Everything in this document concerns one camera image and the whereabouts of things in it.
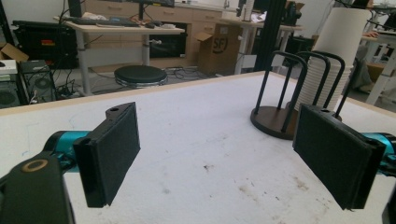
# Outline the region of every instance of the stool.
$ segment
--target stool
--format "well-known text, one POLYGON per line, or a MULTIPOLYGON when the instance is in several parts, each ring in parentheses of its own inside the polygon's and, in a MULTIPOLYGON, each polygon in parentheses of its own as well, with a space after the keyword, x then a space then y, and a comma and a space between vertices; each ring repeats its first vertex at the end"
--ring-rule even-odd
POLYGON ((122 86, 145 88, 164 85, 168 75, 160 68, 146 65, 129 65, 114 71, 116 82, 122 86))

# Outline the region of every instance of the logo on cardboard box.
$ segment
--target logo on cardboard box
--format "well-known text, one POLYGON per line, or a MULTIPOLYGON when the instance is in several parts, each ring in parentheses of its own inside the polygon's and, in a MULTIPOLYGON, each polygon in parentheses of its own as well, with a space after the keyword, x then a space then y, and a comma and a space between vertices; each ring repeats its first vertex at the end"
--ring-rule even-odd
POLYGON ((228 46, 227 37, 217 37, 214 40, 212 52, 215 54, 221 54, 227 49, 227 46, 228 46))

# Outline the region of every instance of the stack of paper cups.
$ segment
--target stack of paper cups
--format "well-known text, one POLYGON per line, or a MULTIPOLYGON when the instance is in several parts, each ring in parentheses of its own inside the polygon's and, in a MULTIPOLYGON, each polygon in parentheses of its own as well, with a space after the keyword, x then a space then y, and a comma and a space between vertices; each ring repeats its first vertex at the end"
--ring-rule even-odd
MULTIPOLYGON (((337 55, 346 63, 346 68, 341 80, 339 81, 327 107, 329 110, 334 110, 338 98, 341 96, 348 81, 356 52, 358 50, 359 43, 361 42, 364 25, 367 20, 370 19, 370 16, 371 13, 368 10, 344 7, 333 8, 329 18, 323 26, 318 41, 314 46, 313 50, 324 51, 337 55)), ((318 106, 324 105, 341 67, 338 61, 330 60, 332 67, 320 94, 318 106)), ((323 76, 324 67, 324 62, 320 59, 311 58, 309 61, 305 82, 295 106, 296 110, 299 109, 300 104, 312 105, 318 90, 319 82, 323 76)))
POLYGON ((243 21, 251 21, 251 12, 253 11, 253 5, 254 0, 247 0, 247 2, 245 3, 245 15, 243 21))

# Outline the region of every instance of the drawer handle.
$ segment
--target drawer handle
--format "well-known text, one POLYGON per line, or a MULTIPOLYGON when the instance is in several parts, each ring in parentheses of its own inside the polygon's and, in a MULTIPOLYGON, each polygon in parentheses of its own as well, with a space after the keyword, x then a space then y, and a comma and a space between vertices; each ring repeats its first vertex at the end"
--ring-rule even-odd
POLYGON ((113 10, 121 10, 121 9, 122 9, 122 7, 111 7, 111 6, 108 6, 108 9, 113 9, 113 10))
POLYGON ((164 11, 163 14, 174 15, 174 11, 164 11))

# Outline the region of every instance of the black storage box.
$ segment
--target black storage box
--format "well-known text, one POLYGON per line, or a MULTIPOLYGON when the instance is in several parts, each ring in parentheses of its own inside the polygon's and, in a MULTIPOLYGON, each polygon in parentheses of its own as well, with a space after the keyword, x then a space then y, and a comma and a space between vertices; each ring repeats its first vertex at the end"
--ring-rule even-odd
POLYGON ((14 21, 17 47, 29 60, 44 60, 52 69, 78 67, 76 32, 65 25, 49 22, 14 21))

